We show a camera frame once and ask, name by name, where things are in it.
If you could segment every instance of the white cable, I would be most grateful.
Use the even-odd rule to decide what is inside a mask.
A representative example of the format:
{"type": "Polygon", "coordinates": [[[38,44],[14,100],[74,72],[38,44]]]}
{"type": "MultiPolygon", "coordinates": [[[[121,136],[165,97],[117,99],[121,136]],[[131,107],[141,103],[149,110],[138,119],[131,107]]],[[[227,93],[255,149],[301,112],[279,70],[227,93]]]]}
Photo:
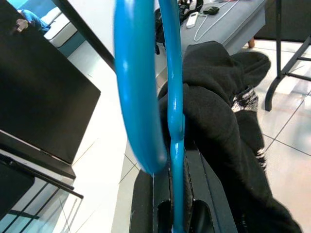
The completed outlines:
{"type": "MultiPolygon", "coordinates": [[[[201,15],[199,14],[199,16],[205,16],[205,19],[203,20],[203,22],[201,23],[200,27],[198,28],[198,30],[196,31],[195,35],[194,35],[194,41],[199,41],[212,27],[214,27],[214,25],[216,23],[218,23],[223,17],[225,17],[226,14],[228,14],[229,11],[231,11],[231,9],[239,2],[240,0],[237,0],[218,20],[216,20],[209,28],[206,29],[205,32],[203,32],[202,35],[200,35],[199,38],[196,39],[198,32],[200,31],[201,27],[203,26],[203,24],[205,23],[206,19],[207,19],[207,15],[201,15]]],[[[223,5],[221,5],[219,8],[222,8],[223,6],[225,6],[226,4],[228,4],[228,2],[224,3],[223,5]]]]}

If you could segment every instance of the white tile floor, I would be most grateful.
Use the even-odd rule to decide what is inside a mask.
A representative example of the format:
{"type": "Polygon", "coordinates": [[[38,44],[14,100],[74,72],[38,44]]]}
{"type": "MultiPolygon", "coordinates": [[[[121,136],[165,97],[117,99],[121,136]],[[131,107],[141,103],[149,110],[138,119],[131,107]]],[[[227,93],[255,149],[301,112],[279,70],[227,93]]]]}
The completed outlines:
{"type": "MultiPolygon", "coordinates": [[[[282,65],[299,46],[282,44],[282,65]]],[[[256,88],[259,124],[267,148],[268,180],[274,197],[291,211],[304,232],[311,232],[311,83],[285,78],[276,90],[272,111],[264,111],[265,94],[276,76],[275,42],[256,41],[251,50],[266,54],[272,64],[256,88]]],[[[311,56],[311,49],[306,53],[311,56]]],[[[75,190],[85,199],[69,232],[127,233],[139,165],[126,142],[115,75],[86,42],[69,60],[102,91],[73,165],[77,175],[75,190]]],[[[311,74],[311,65],[306,63],[295,68],[296,73],[311,74]]],[[[161,76],[157,85],[161,87],[164,82],[161,76]]],[[[66,218],[70,201],[64,206],[66,218]]]]}

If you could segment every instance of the blue handle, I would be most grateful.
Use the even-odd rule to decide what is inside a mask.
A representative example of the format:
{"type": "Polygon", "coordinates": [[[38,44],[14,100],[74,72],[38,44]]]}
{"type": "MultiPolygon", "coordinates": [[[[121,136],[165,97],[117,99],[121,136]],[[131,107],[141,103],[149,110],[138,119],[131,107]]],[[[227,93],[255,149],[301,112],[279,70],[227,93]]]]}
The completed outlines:
{"type": "MultiPolygon", "coordinates": [[[[167,160],[156,99],[154,1],[116,0],[115,58],[123,119],[141,167],[153,174],[167,160]]],[[[168,60],[168,125],[173,171],[173,232],[183,231],[184,127],[182,59],[176,0],[160,0],[168,60]]]]}
{"type": "Polygon", "coordinates": [[[166,164],[155,78],[154,1],[116,0],[115,65],[128,139],[149,174],[166,164]]]}

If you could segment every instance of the black hoodie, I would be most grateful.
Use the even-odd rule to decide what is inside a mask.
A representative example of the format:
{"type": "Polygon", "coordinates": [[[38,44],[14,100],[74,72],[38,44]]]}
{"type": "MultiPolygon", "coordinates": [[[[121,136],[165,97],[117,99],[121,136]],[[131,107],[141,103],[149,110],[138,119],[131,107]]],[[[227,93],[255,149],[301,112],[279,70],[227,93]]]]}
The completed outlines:
{"type": "MultiPolygon", "coordinates": [[[[217,42],[191,45],[183,61],[183,112],[188,134],[221,180],[239,232],[298,233],[265,176],[264,142],[254,91],[270,68],[260,53],[229,56],[217,42]]],[[[159,93],[164,140],[167,84],[159,93]]]]}

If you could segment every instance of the white phone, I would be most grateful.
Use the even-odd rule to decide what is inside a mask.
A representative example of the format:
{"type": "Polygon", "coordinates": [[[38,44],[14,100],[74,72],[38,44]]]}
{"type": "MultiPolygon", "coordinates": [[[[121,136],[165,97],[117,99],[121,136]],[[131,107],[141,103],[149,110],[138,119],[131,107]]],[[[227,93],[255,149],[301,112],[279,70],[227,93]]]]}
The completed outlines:
{"type": "Polygon", "coordinates": [[[199,16],[199,12],[191,13],[189,18],[188,18],[186,27],[187,28],[193,28],[195,26],[195,23],[196,23],[198,16],[199,16]]]}

